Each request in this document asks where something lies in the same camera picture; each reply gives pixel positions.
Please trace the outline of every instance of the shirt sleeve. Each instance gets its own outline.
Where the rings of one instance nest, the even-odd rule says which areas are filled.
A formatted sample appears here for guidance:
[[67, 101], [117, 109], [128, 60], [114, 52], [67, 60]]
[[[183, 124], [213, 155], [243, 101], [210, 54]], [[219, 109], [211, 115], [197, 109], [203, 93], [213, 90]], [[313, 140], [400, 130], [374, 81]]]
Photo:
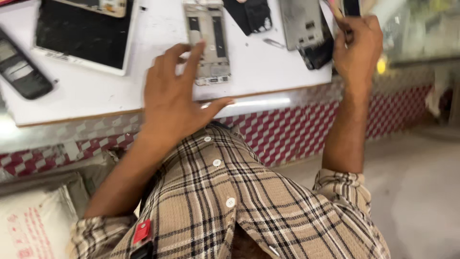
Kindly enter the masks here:
[[364, 220], [370, 219], [371, 194], [364, 187], [364, 175], [321, 169], [313, 189], [342, 210], [355, 212]]
[[105, 258], [136, 222], [135, 215], [95, 217], [77, 221], [70, 231], [69, 258]]

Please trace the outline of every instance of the person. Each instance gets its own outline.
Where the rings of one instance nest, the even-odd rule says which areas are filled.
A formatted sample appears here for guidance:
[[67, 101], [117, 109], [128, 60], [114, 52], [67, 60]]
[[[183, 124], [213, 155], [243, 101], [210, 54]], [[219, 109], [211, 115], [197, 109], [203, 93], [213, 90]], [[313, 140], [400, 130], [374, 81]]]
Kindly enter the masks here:
[[312, 189], [266, 168], [237, 130], [209, 123], [233, 100], [192, 101], [205, 43], [178, 44], [149, 69], [142, 130], [72, 228], [70, 257], [389, 258], [362, 175], [382, 31], [375, 16], [341, 23], [352, 31], [338, 32], [333, 54], [345, 90]]

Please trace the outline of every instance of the red label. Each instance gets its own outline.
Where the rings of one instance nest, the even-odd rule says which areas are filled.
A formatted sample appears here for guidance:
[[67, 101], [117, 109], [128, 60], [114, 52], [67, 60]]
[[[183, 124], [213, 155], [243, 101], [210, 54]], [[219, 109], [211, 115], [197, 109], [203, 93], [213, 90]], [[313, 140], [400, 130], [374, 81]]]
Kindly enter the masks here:
[[134, 234], [134, 240], [132, 241], [133, 244], [143, 240], [144, 238], [148, 237], [150, 233], [150, 219], [139, 223], [136, 227], [136, 233]]

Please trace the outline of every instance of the plaid shirt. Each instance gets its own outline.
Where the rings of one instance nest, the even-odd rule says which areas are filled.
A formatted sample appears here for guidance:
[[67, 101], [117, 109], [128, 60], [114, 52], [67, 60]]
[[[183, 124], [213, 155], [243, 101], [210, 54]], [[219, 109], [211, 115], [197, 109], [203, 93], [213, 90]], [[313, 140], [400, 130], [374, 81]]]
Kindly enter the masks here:
[[129, 258], [146, 219], [154, 258], [231, 258], [236, 223], [272, 258], [390, 257], [362, 174], [323, 169], [307, 189], [267, 169], [234, 130], [210, 124], [184, 139], [152, 182], [139, 219], [77, 222], [70, 257]]

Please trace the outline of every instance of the white countertop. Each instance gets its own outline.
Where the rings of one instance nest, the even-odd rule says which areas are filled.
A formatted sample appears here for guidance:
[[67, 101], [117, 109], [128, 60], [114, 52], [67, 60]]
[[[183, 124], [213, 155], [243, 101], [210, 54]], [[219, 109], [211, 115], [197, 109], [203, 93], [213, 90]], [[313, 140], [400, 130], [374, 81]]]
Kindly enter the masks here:
[[[298, 52], [288, 52], [262, 41], [271, 38], [284, 43], [277, 0], [268, 0], [273, 29], [246, 37], [225, 11], [232, 81], [228, 84], [194, 87], [194, 99], [256, 94], [331, 81], [331, 65], [309, 71]], [[56, 89], [34, 101], [25, 100], [5, 81], [0, 87], [9, 113], [17, 125], [36, 124], [124, 112], [143, 106], [142, 88], [145, 71], [152, 59], [178, 42], [187, 42], [181, 0], [149, 0], [148, 8], [138, 13], [133, 49], [125, 77], [94, 71], [31, 54], [51, 79], [59, 79]], [[24, 49], [30, 49], [36, 22], [38, 0], [0, 8], [0, 23]], [[332, 14], [323, 7], [329, 25]], [[226, 116], [234, 112], [223, 113]]]

